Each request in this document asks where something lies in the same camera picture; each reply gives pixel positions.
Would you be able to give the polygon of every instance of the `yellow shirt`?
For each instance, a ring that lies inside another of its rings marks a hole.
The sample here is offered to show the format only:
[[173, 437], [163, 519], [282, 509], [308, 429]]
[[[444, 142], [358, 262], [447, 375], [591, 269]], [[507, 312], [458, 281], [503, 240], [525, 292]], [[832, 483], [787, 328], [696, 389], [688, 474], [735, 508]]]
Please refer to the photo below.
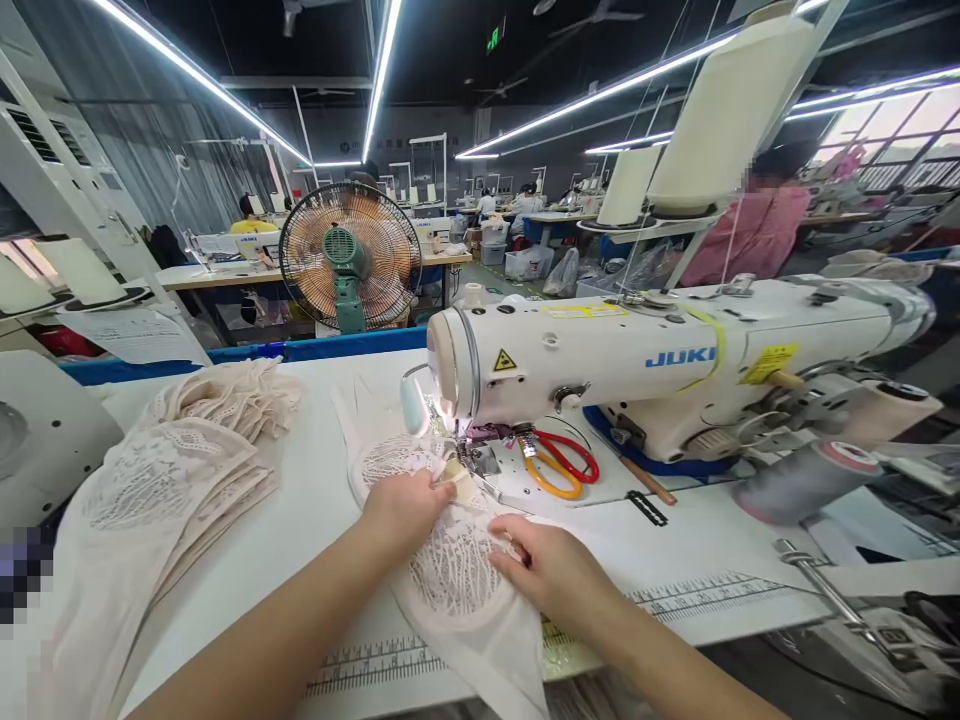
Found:
[[231, 235], [242, 235], [251, 232], [276, 232], [279, 230], [273, 223], [265, 223], [263, 220], [250, 218], [249, 220], [238, 220], [230, 226]]

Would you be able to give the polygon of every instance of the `pink shirt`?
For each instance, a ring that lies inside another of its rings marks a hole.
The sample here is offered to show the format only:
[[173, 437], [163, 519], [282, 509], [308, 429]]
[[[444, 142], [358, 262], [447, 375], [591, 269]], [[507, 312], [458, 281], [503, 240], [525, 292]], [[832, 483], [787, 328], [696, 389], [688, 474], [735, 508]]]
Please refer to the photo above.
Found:
[[[758, 280], [775, 277], [793, 250], [797, 228], [810, 204], [810, 191], [796, 185], [757, 188], [732, 203], [704, 239], [700, 250], [683, 273], [685, 287], [716, 285], [733, 232], [726, 279], [737, 273], [754, 273]], [[737, 217], [737, 206], [740, 216]]]

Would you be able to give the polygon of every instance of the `fan guard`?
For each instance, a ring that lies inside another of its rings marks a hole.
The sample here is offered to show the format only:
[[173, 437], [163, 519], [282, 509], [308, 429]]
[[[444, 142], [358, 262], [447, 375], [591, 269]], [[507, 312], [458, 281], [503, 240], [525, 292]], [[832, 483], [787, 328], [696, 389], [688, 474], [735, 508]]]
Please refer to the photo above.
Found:
[[363, 245], [366, 276], [357, 283], [367, 330], [397, 320], [420, 286], [420, 243], [410, 218], [386, 195], [368, 185], [324, 185], [290, 212], [280, 234], [280, 270], [290, 294], [310, 317], [340, 329], [336, 272], [324, 255], [323, 237], [332, 228], [349, 231]]

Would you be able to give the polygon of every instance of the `hand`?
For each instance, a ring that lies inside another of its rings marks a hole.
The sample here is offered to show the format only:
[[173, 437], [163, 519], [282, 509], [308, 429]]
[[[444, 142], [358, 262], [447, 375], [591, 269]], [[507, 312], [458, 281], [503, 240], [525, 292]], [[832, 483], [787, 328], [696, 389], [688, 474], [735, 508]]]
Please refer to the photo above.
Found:
[[617, 589], [582, 542], [566, 530], [501, 515], [490, 532], [505, 535], [523, 563], [504, 552], [490, 563], [564, 632], [609, 658], [617, 628], [640, 612]]
[[456, 494], [453, 483], [432, 486], [427, 470], [386, 477], [370, 491], [358, 524], [387, 561], [399, 565], [423, 546]]

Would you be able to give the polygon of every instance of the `scissors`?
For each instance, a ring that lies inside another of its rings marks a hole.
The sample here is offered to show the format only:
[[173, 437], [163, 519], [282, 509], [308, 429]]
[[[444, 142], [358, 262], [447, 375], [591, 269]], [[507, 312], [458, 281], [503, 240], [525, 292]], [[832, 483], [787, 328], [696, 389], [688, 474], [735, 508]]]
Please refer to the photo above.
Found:
[[[593, 455], [584, 448], [582, 445], [574, 442], [569, 438], [565, 438], [562, 435], [554, 435], [553, 433], [543, 432], [542, 430], [534, 430], [533, 435], [536, 436], [537, 440], [540, 441], [540, 444], [550, 453], [541, 452], [537, 447], [530, 441], [528, 436], [520, 436], [520, 447], [523, 450], [523, 464], [527, 468], [527, 472], [530, 473], [530, 476], [536, 481], [537, 485], [546, 490], [551, 495], [554, 495], [562, 500], [576, 500], [580, 497], [580, 494], [583, 492], [583, 484], [592, 485], [597, 480], [600, 479], [600, 468], [597, 465], [597, 461], [594, 459]], [[580, 471], [574, 467], [573, 463], [567, 459], [566, 456], [560, 451], [560, 449], [554, 444], [559, 443], [561, 445], [566, 445], [571, 450], [576, 452], [584, 461], [587, 463], [587, 470]], [[561, 490], [556, 487], [553, 483], [547, 480], [534, 464], [534, 459], [542, 461], [547, 467], [551, 468], [555, 472], [559, 473], [567, 482], [573, 486], [572, 490]]]

